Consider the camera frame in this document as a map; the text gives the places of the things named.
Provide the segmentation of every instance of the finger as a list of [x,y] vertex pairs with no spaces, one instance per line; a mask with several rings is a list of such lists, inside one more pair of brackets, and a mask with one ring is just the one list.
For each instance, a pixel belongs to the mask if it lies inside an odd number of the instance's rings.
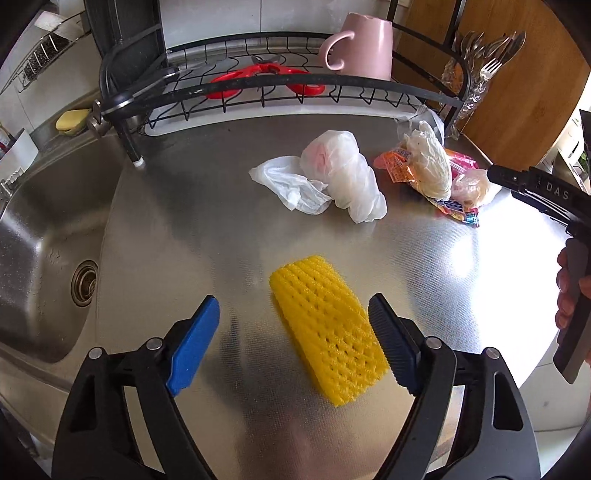
[[566,268],[561,268],[556,275],[556,284],[561,292],[568,292],[570,288],[569,271]]
[[558,312],[556,312],[556,315],[554,316],[554,321],[556,322],[556,326],[560,330],[564,330],[566,327],[569,326],[570,317],[567,317],[566,315],[564,315],[563,313],[558,311]]
[[574,313],[574,301],[567,293],[559,293],[558,300],[556,302],[560,313],[567,317],[572,317]]
[[560,253],[558,254],[558,258],[556,259],[558,265],[561,267],[568,267],[569,266],[569,258],[566,255],[566,247],[564,247]]
[[583,295],[591,299],[591,276],[581,278],[579,280],[579,288]]

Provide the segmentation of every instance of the mug handle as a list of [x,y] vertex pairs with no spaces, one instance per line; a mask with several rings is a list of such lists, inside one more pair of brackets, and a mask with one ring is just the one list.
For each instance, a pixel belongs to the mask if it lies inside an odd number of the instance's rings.
[[329,70],[342,70],[345,66],[345,62],[343,61],[343,59],[339,59],[337,63],[329,65],[329,50],[333,46],[335,46],[335,43],[345,38],[350,38],[351,40],[353,40],[355,38],[355,32],[352,30],[343,30],[342,32],[336,33],[328,37],[320,46],[318,56],[320,57],[320,61],[322,62],[322,64]]

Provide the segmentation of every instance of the plastic bag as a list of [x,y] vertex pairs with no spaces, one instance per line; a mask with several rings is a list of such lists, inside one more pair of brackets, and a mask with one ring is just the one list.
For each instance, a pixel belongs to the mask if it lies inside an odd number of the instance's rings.
[[388,208],[375,173],[359,152],[351,132],[328,130],[302,152],[300,167],[306,177],[328,185],[337,207],[348,209],[355,223],[383,218]]
[[331,197],[322,193],[326,183],[304,177],[299,157],[272,158],[248,173],[255,182],[275,192],[289,210],[318,215],[332,201]]
[[459,174],[452,182],[452,200],[460,202],[464,210],[487,205],[501,190],[491,183],[486,170],[474,168]]
[[452,192],[452,168],[445,149],[427,122],[419,122],[419,130],[404,135],[401,144],[411,153],[408,166],[423,195],[435,200],[449,200]]

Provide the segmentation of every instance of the faucet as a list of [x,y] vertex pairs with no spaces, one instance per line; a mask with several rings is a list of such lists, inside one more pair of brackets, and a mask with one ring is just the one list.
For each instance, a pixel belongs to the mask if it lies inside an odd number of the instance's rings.
[[0,180],[0,200],[3,200],[5,203],[10,201],[18,187],[17,180],[23,173],[25,173],[25,171],[19,167],[19,169],[6,180]]

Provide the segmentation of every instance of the blue gripper pad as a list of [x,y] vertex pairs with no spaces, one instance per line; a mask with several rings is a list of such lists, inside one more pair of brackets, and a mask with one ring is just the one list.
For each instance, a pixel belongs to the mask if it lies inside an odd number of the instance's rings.
[[418,364],[421,359],[419,345],[424,337],[412,320],[398,317],[381,293],[369,299],[369,323],[390,364],[398,385],[406,387],[411,395],[421,391]]
[[191,384],[205,350],[216,333],[220,323],[220,304],[217,299],[207,296],[192,320],[193,324],[173,353],[170,362],[170,376],[166,386],[173,397]]

